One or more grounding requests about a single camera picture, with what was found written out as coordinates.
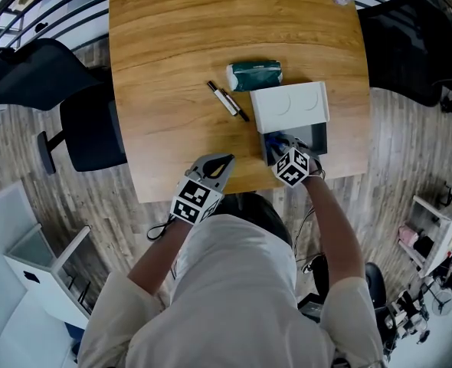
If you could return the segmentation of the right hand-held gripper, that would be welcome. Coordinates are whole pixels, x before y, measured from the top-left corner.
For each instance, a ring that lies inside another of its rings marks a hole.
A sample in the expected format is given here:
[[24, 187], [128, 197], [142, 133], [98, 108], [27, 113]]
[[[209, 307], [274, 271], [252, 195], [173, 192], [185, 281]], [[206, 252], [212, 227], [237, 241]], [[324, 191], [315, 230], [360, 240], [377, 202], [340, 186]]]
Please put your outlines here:
[[286, 186], [295, 187], [308, 177], [321, 176], [321, 162], [307, 144], [295, 136], [274, 136], [268, 140], [274, 176]]

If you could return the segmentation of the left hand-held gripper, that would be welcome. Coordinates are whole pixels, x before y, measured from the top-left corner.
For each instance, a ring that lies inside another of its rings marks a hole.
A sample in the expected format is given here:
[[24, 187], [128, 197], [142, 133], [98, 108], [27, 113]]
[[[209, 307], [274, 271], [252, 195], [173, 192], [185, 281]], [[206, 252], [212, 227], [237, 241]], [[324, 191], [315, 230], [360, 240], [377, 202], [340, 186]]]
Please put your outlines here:
[[235, 165], [232, 153], [201, 156], [186, 170], [172, 198], [171, 219], [197, 225], [212, 215], [224, 197]]

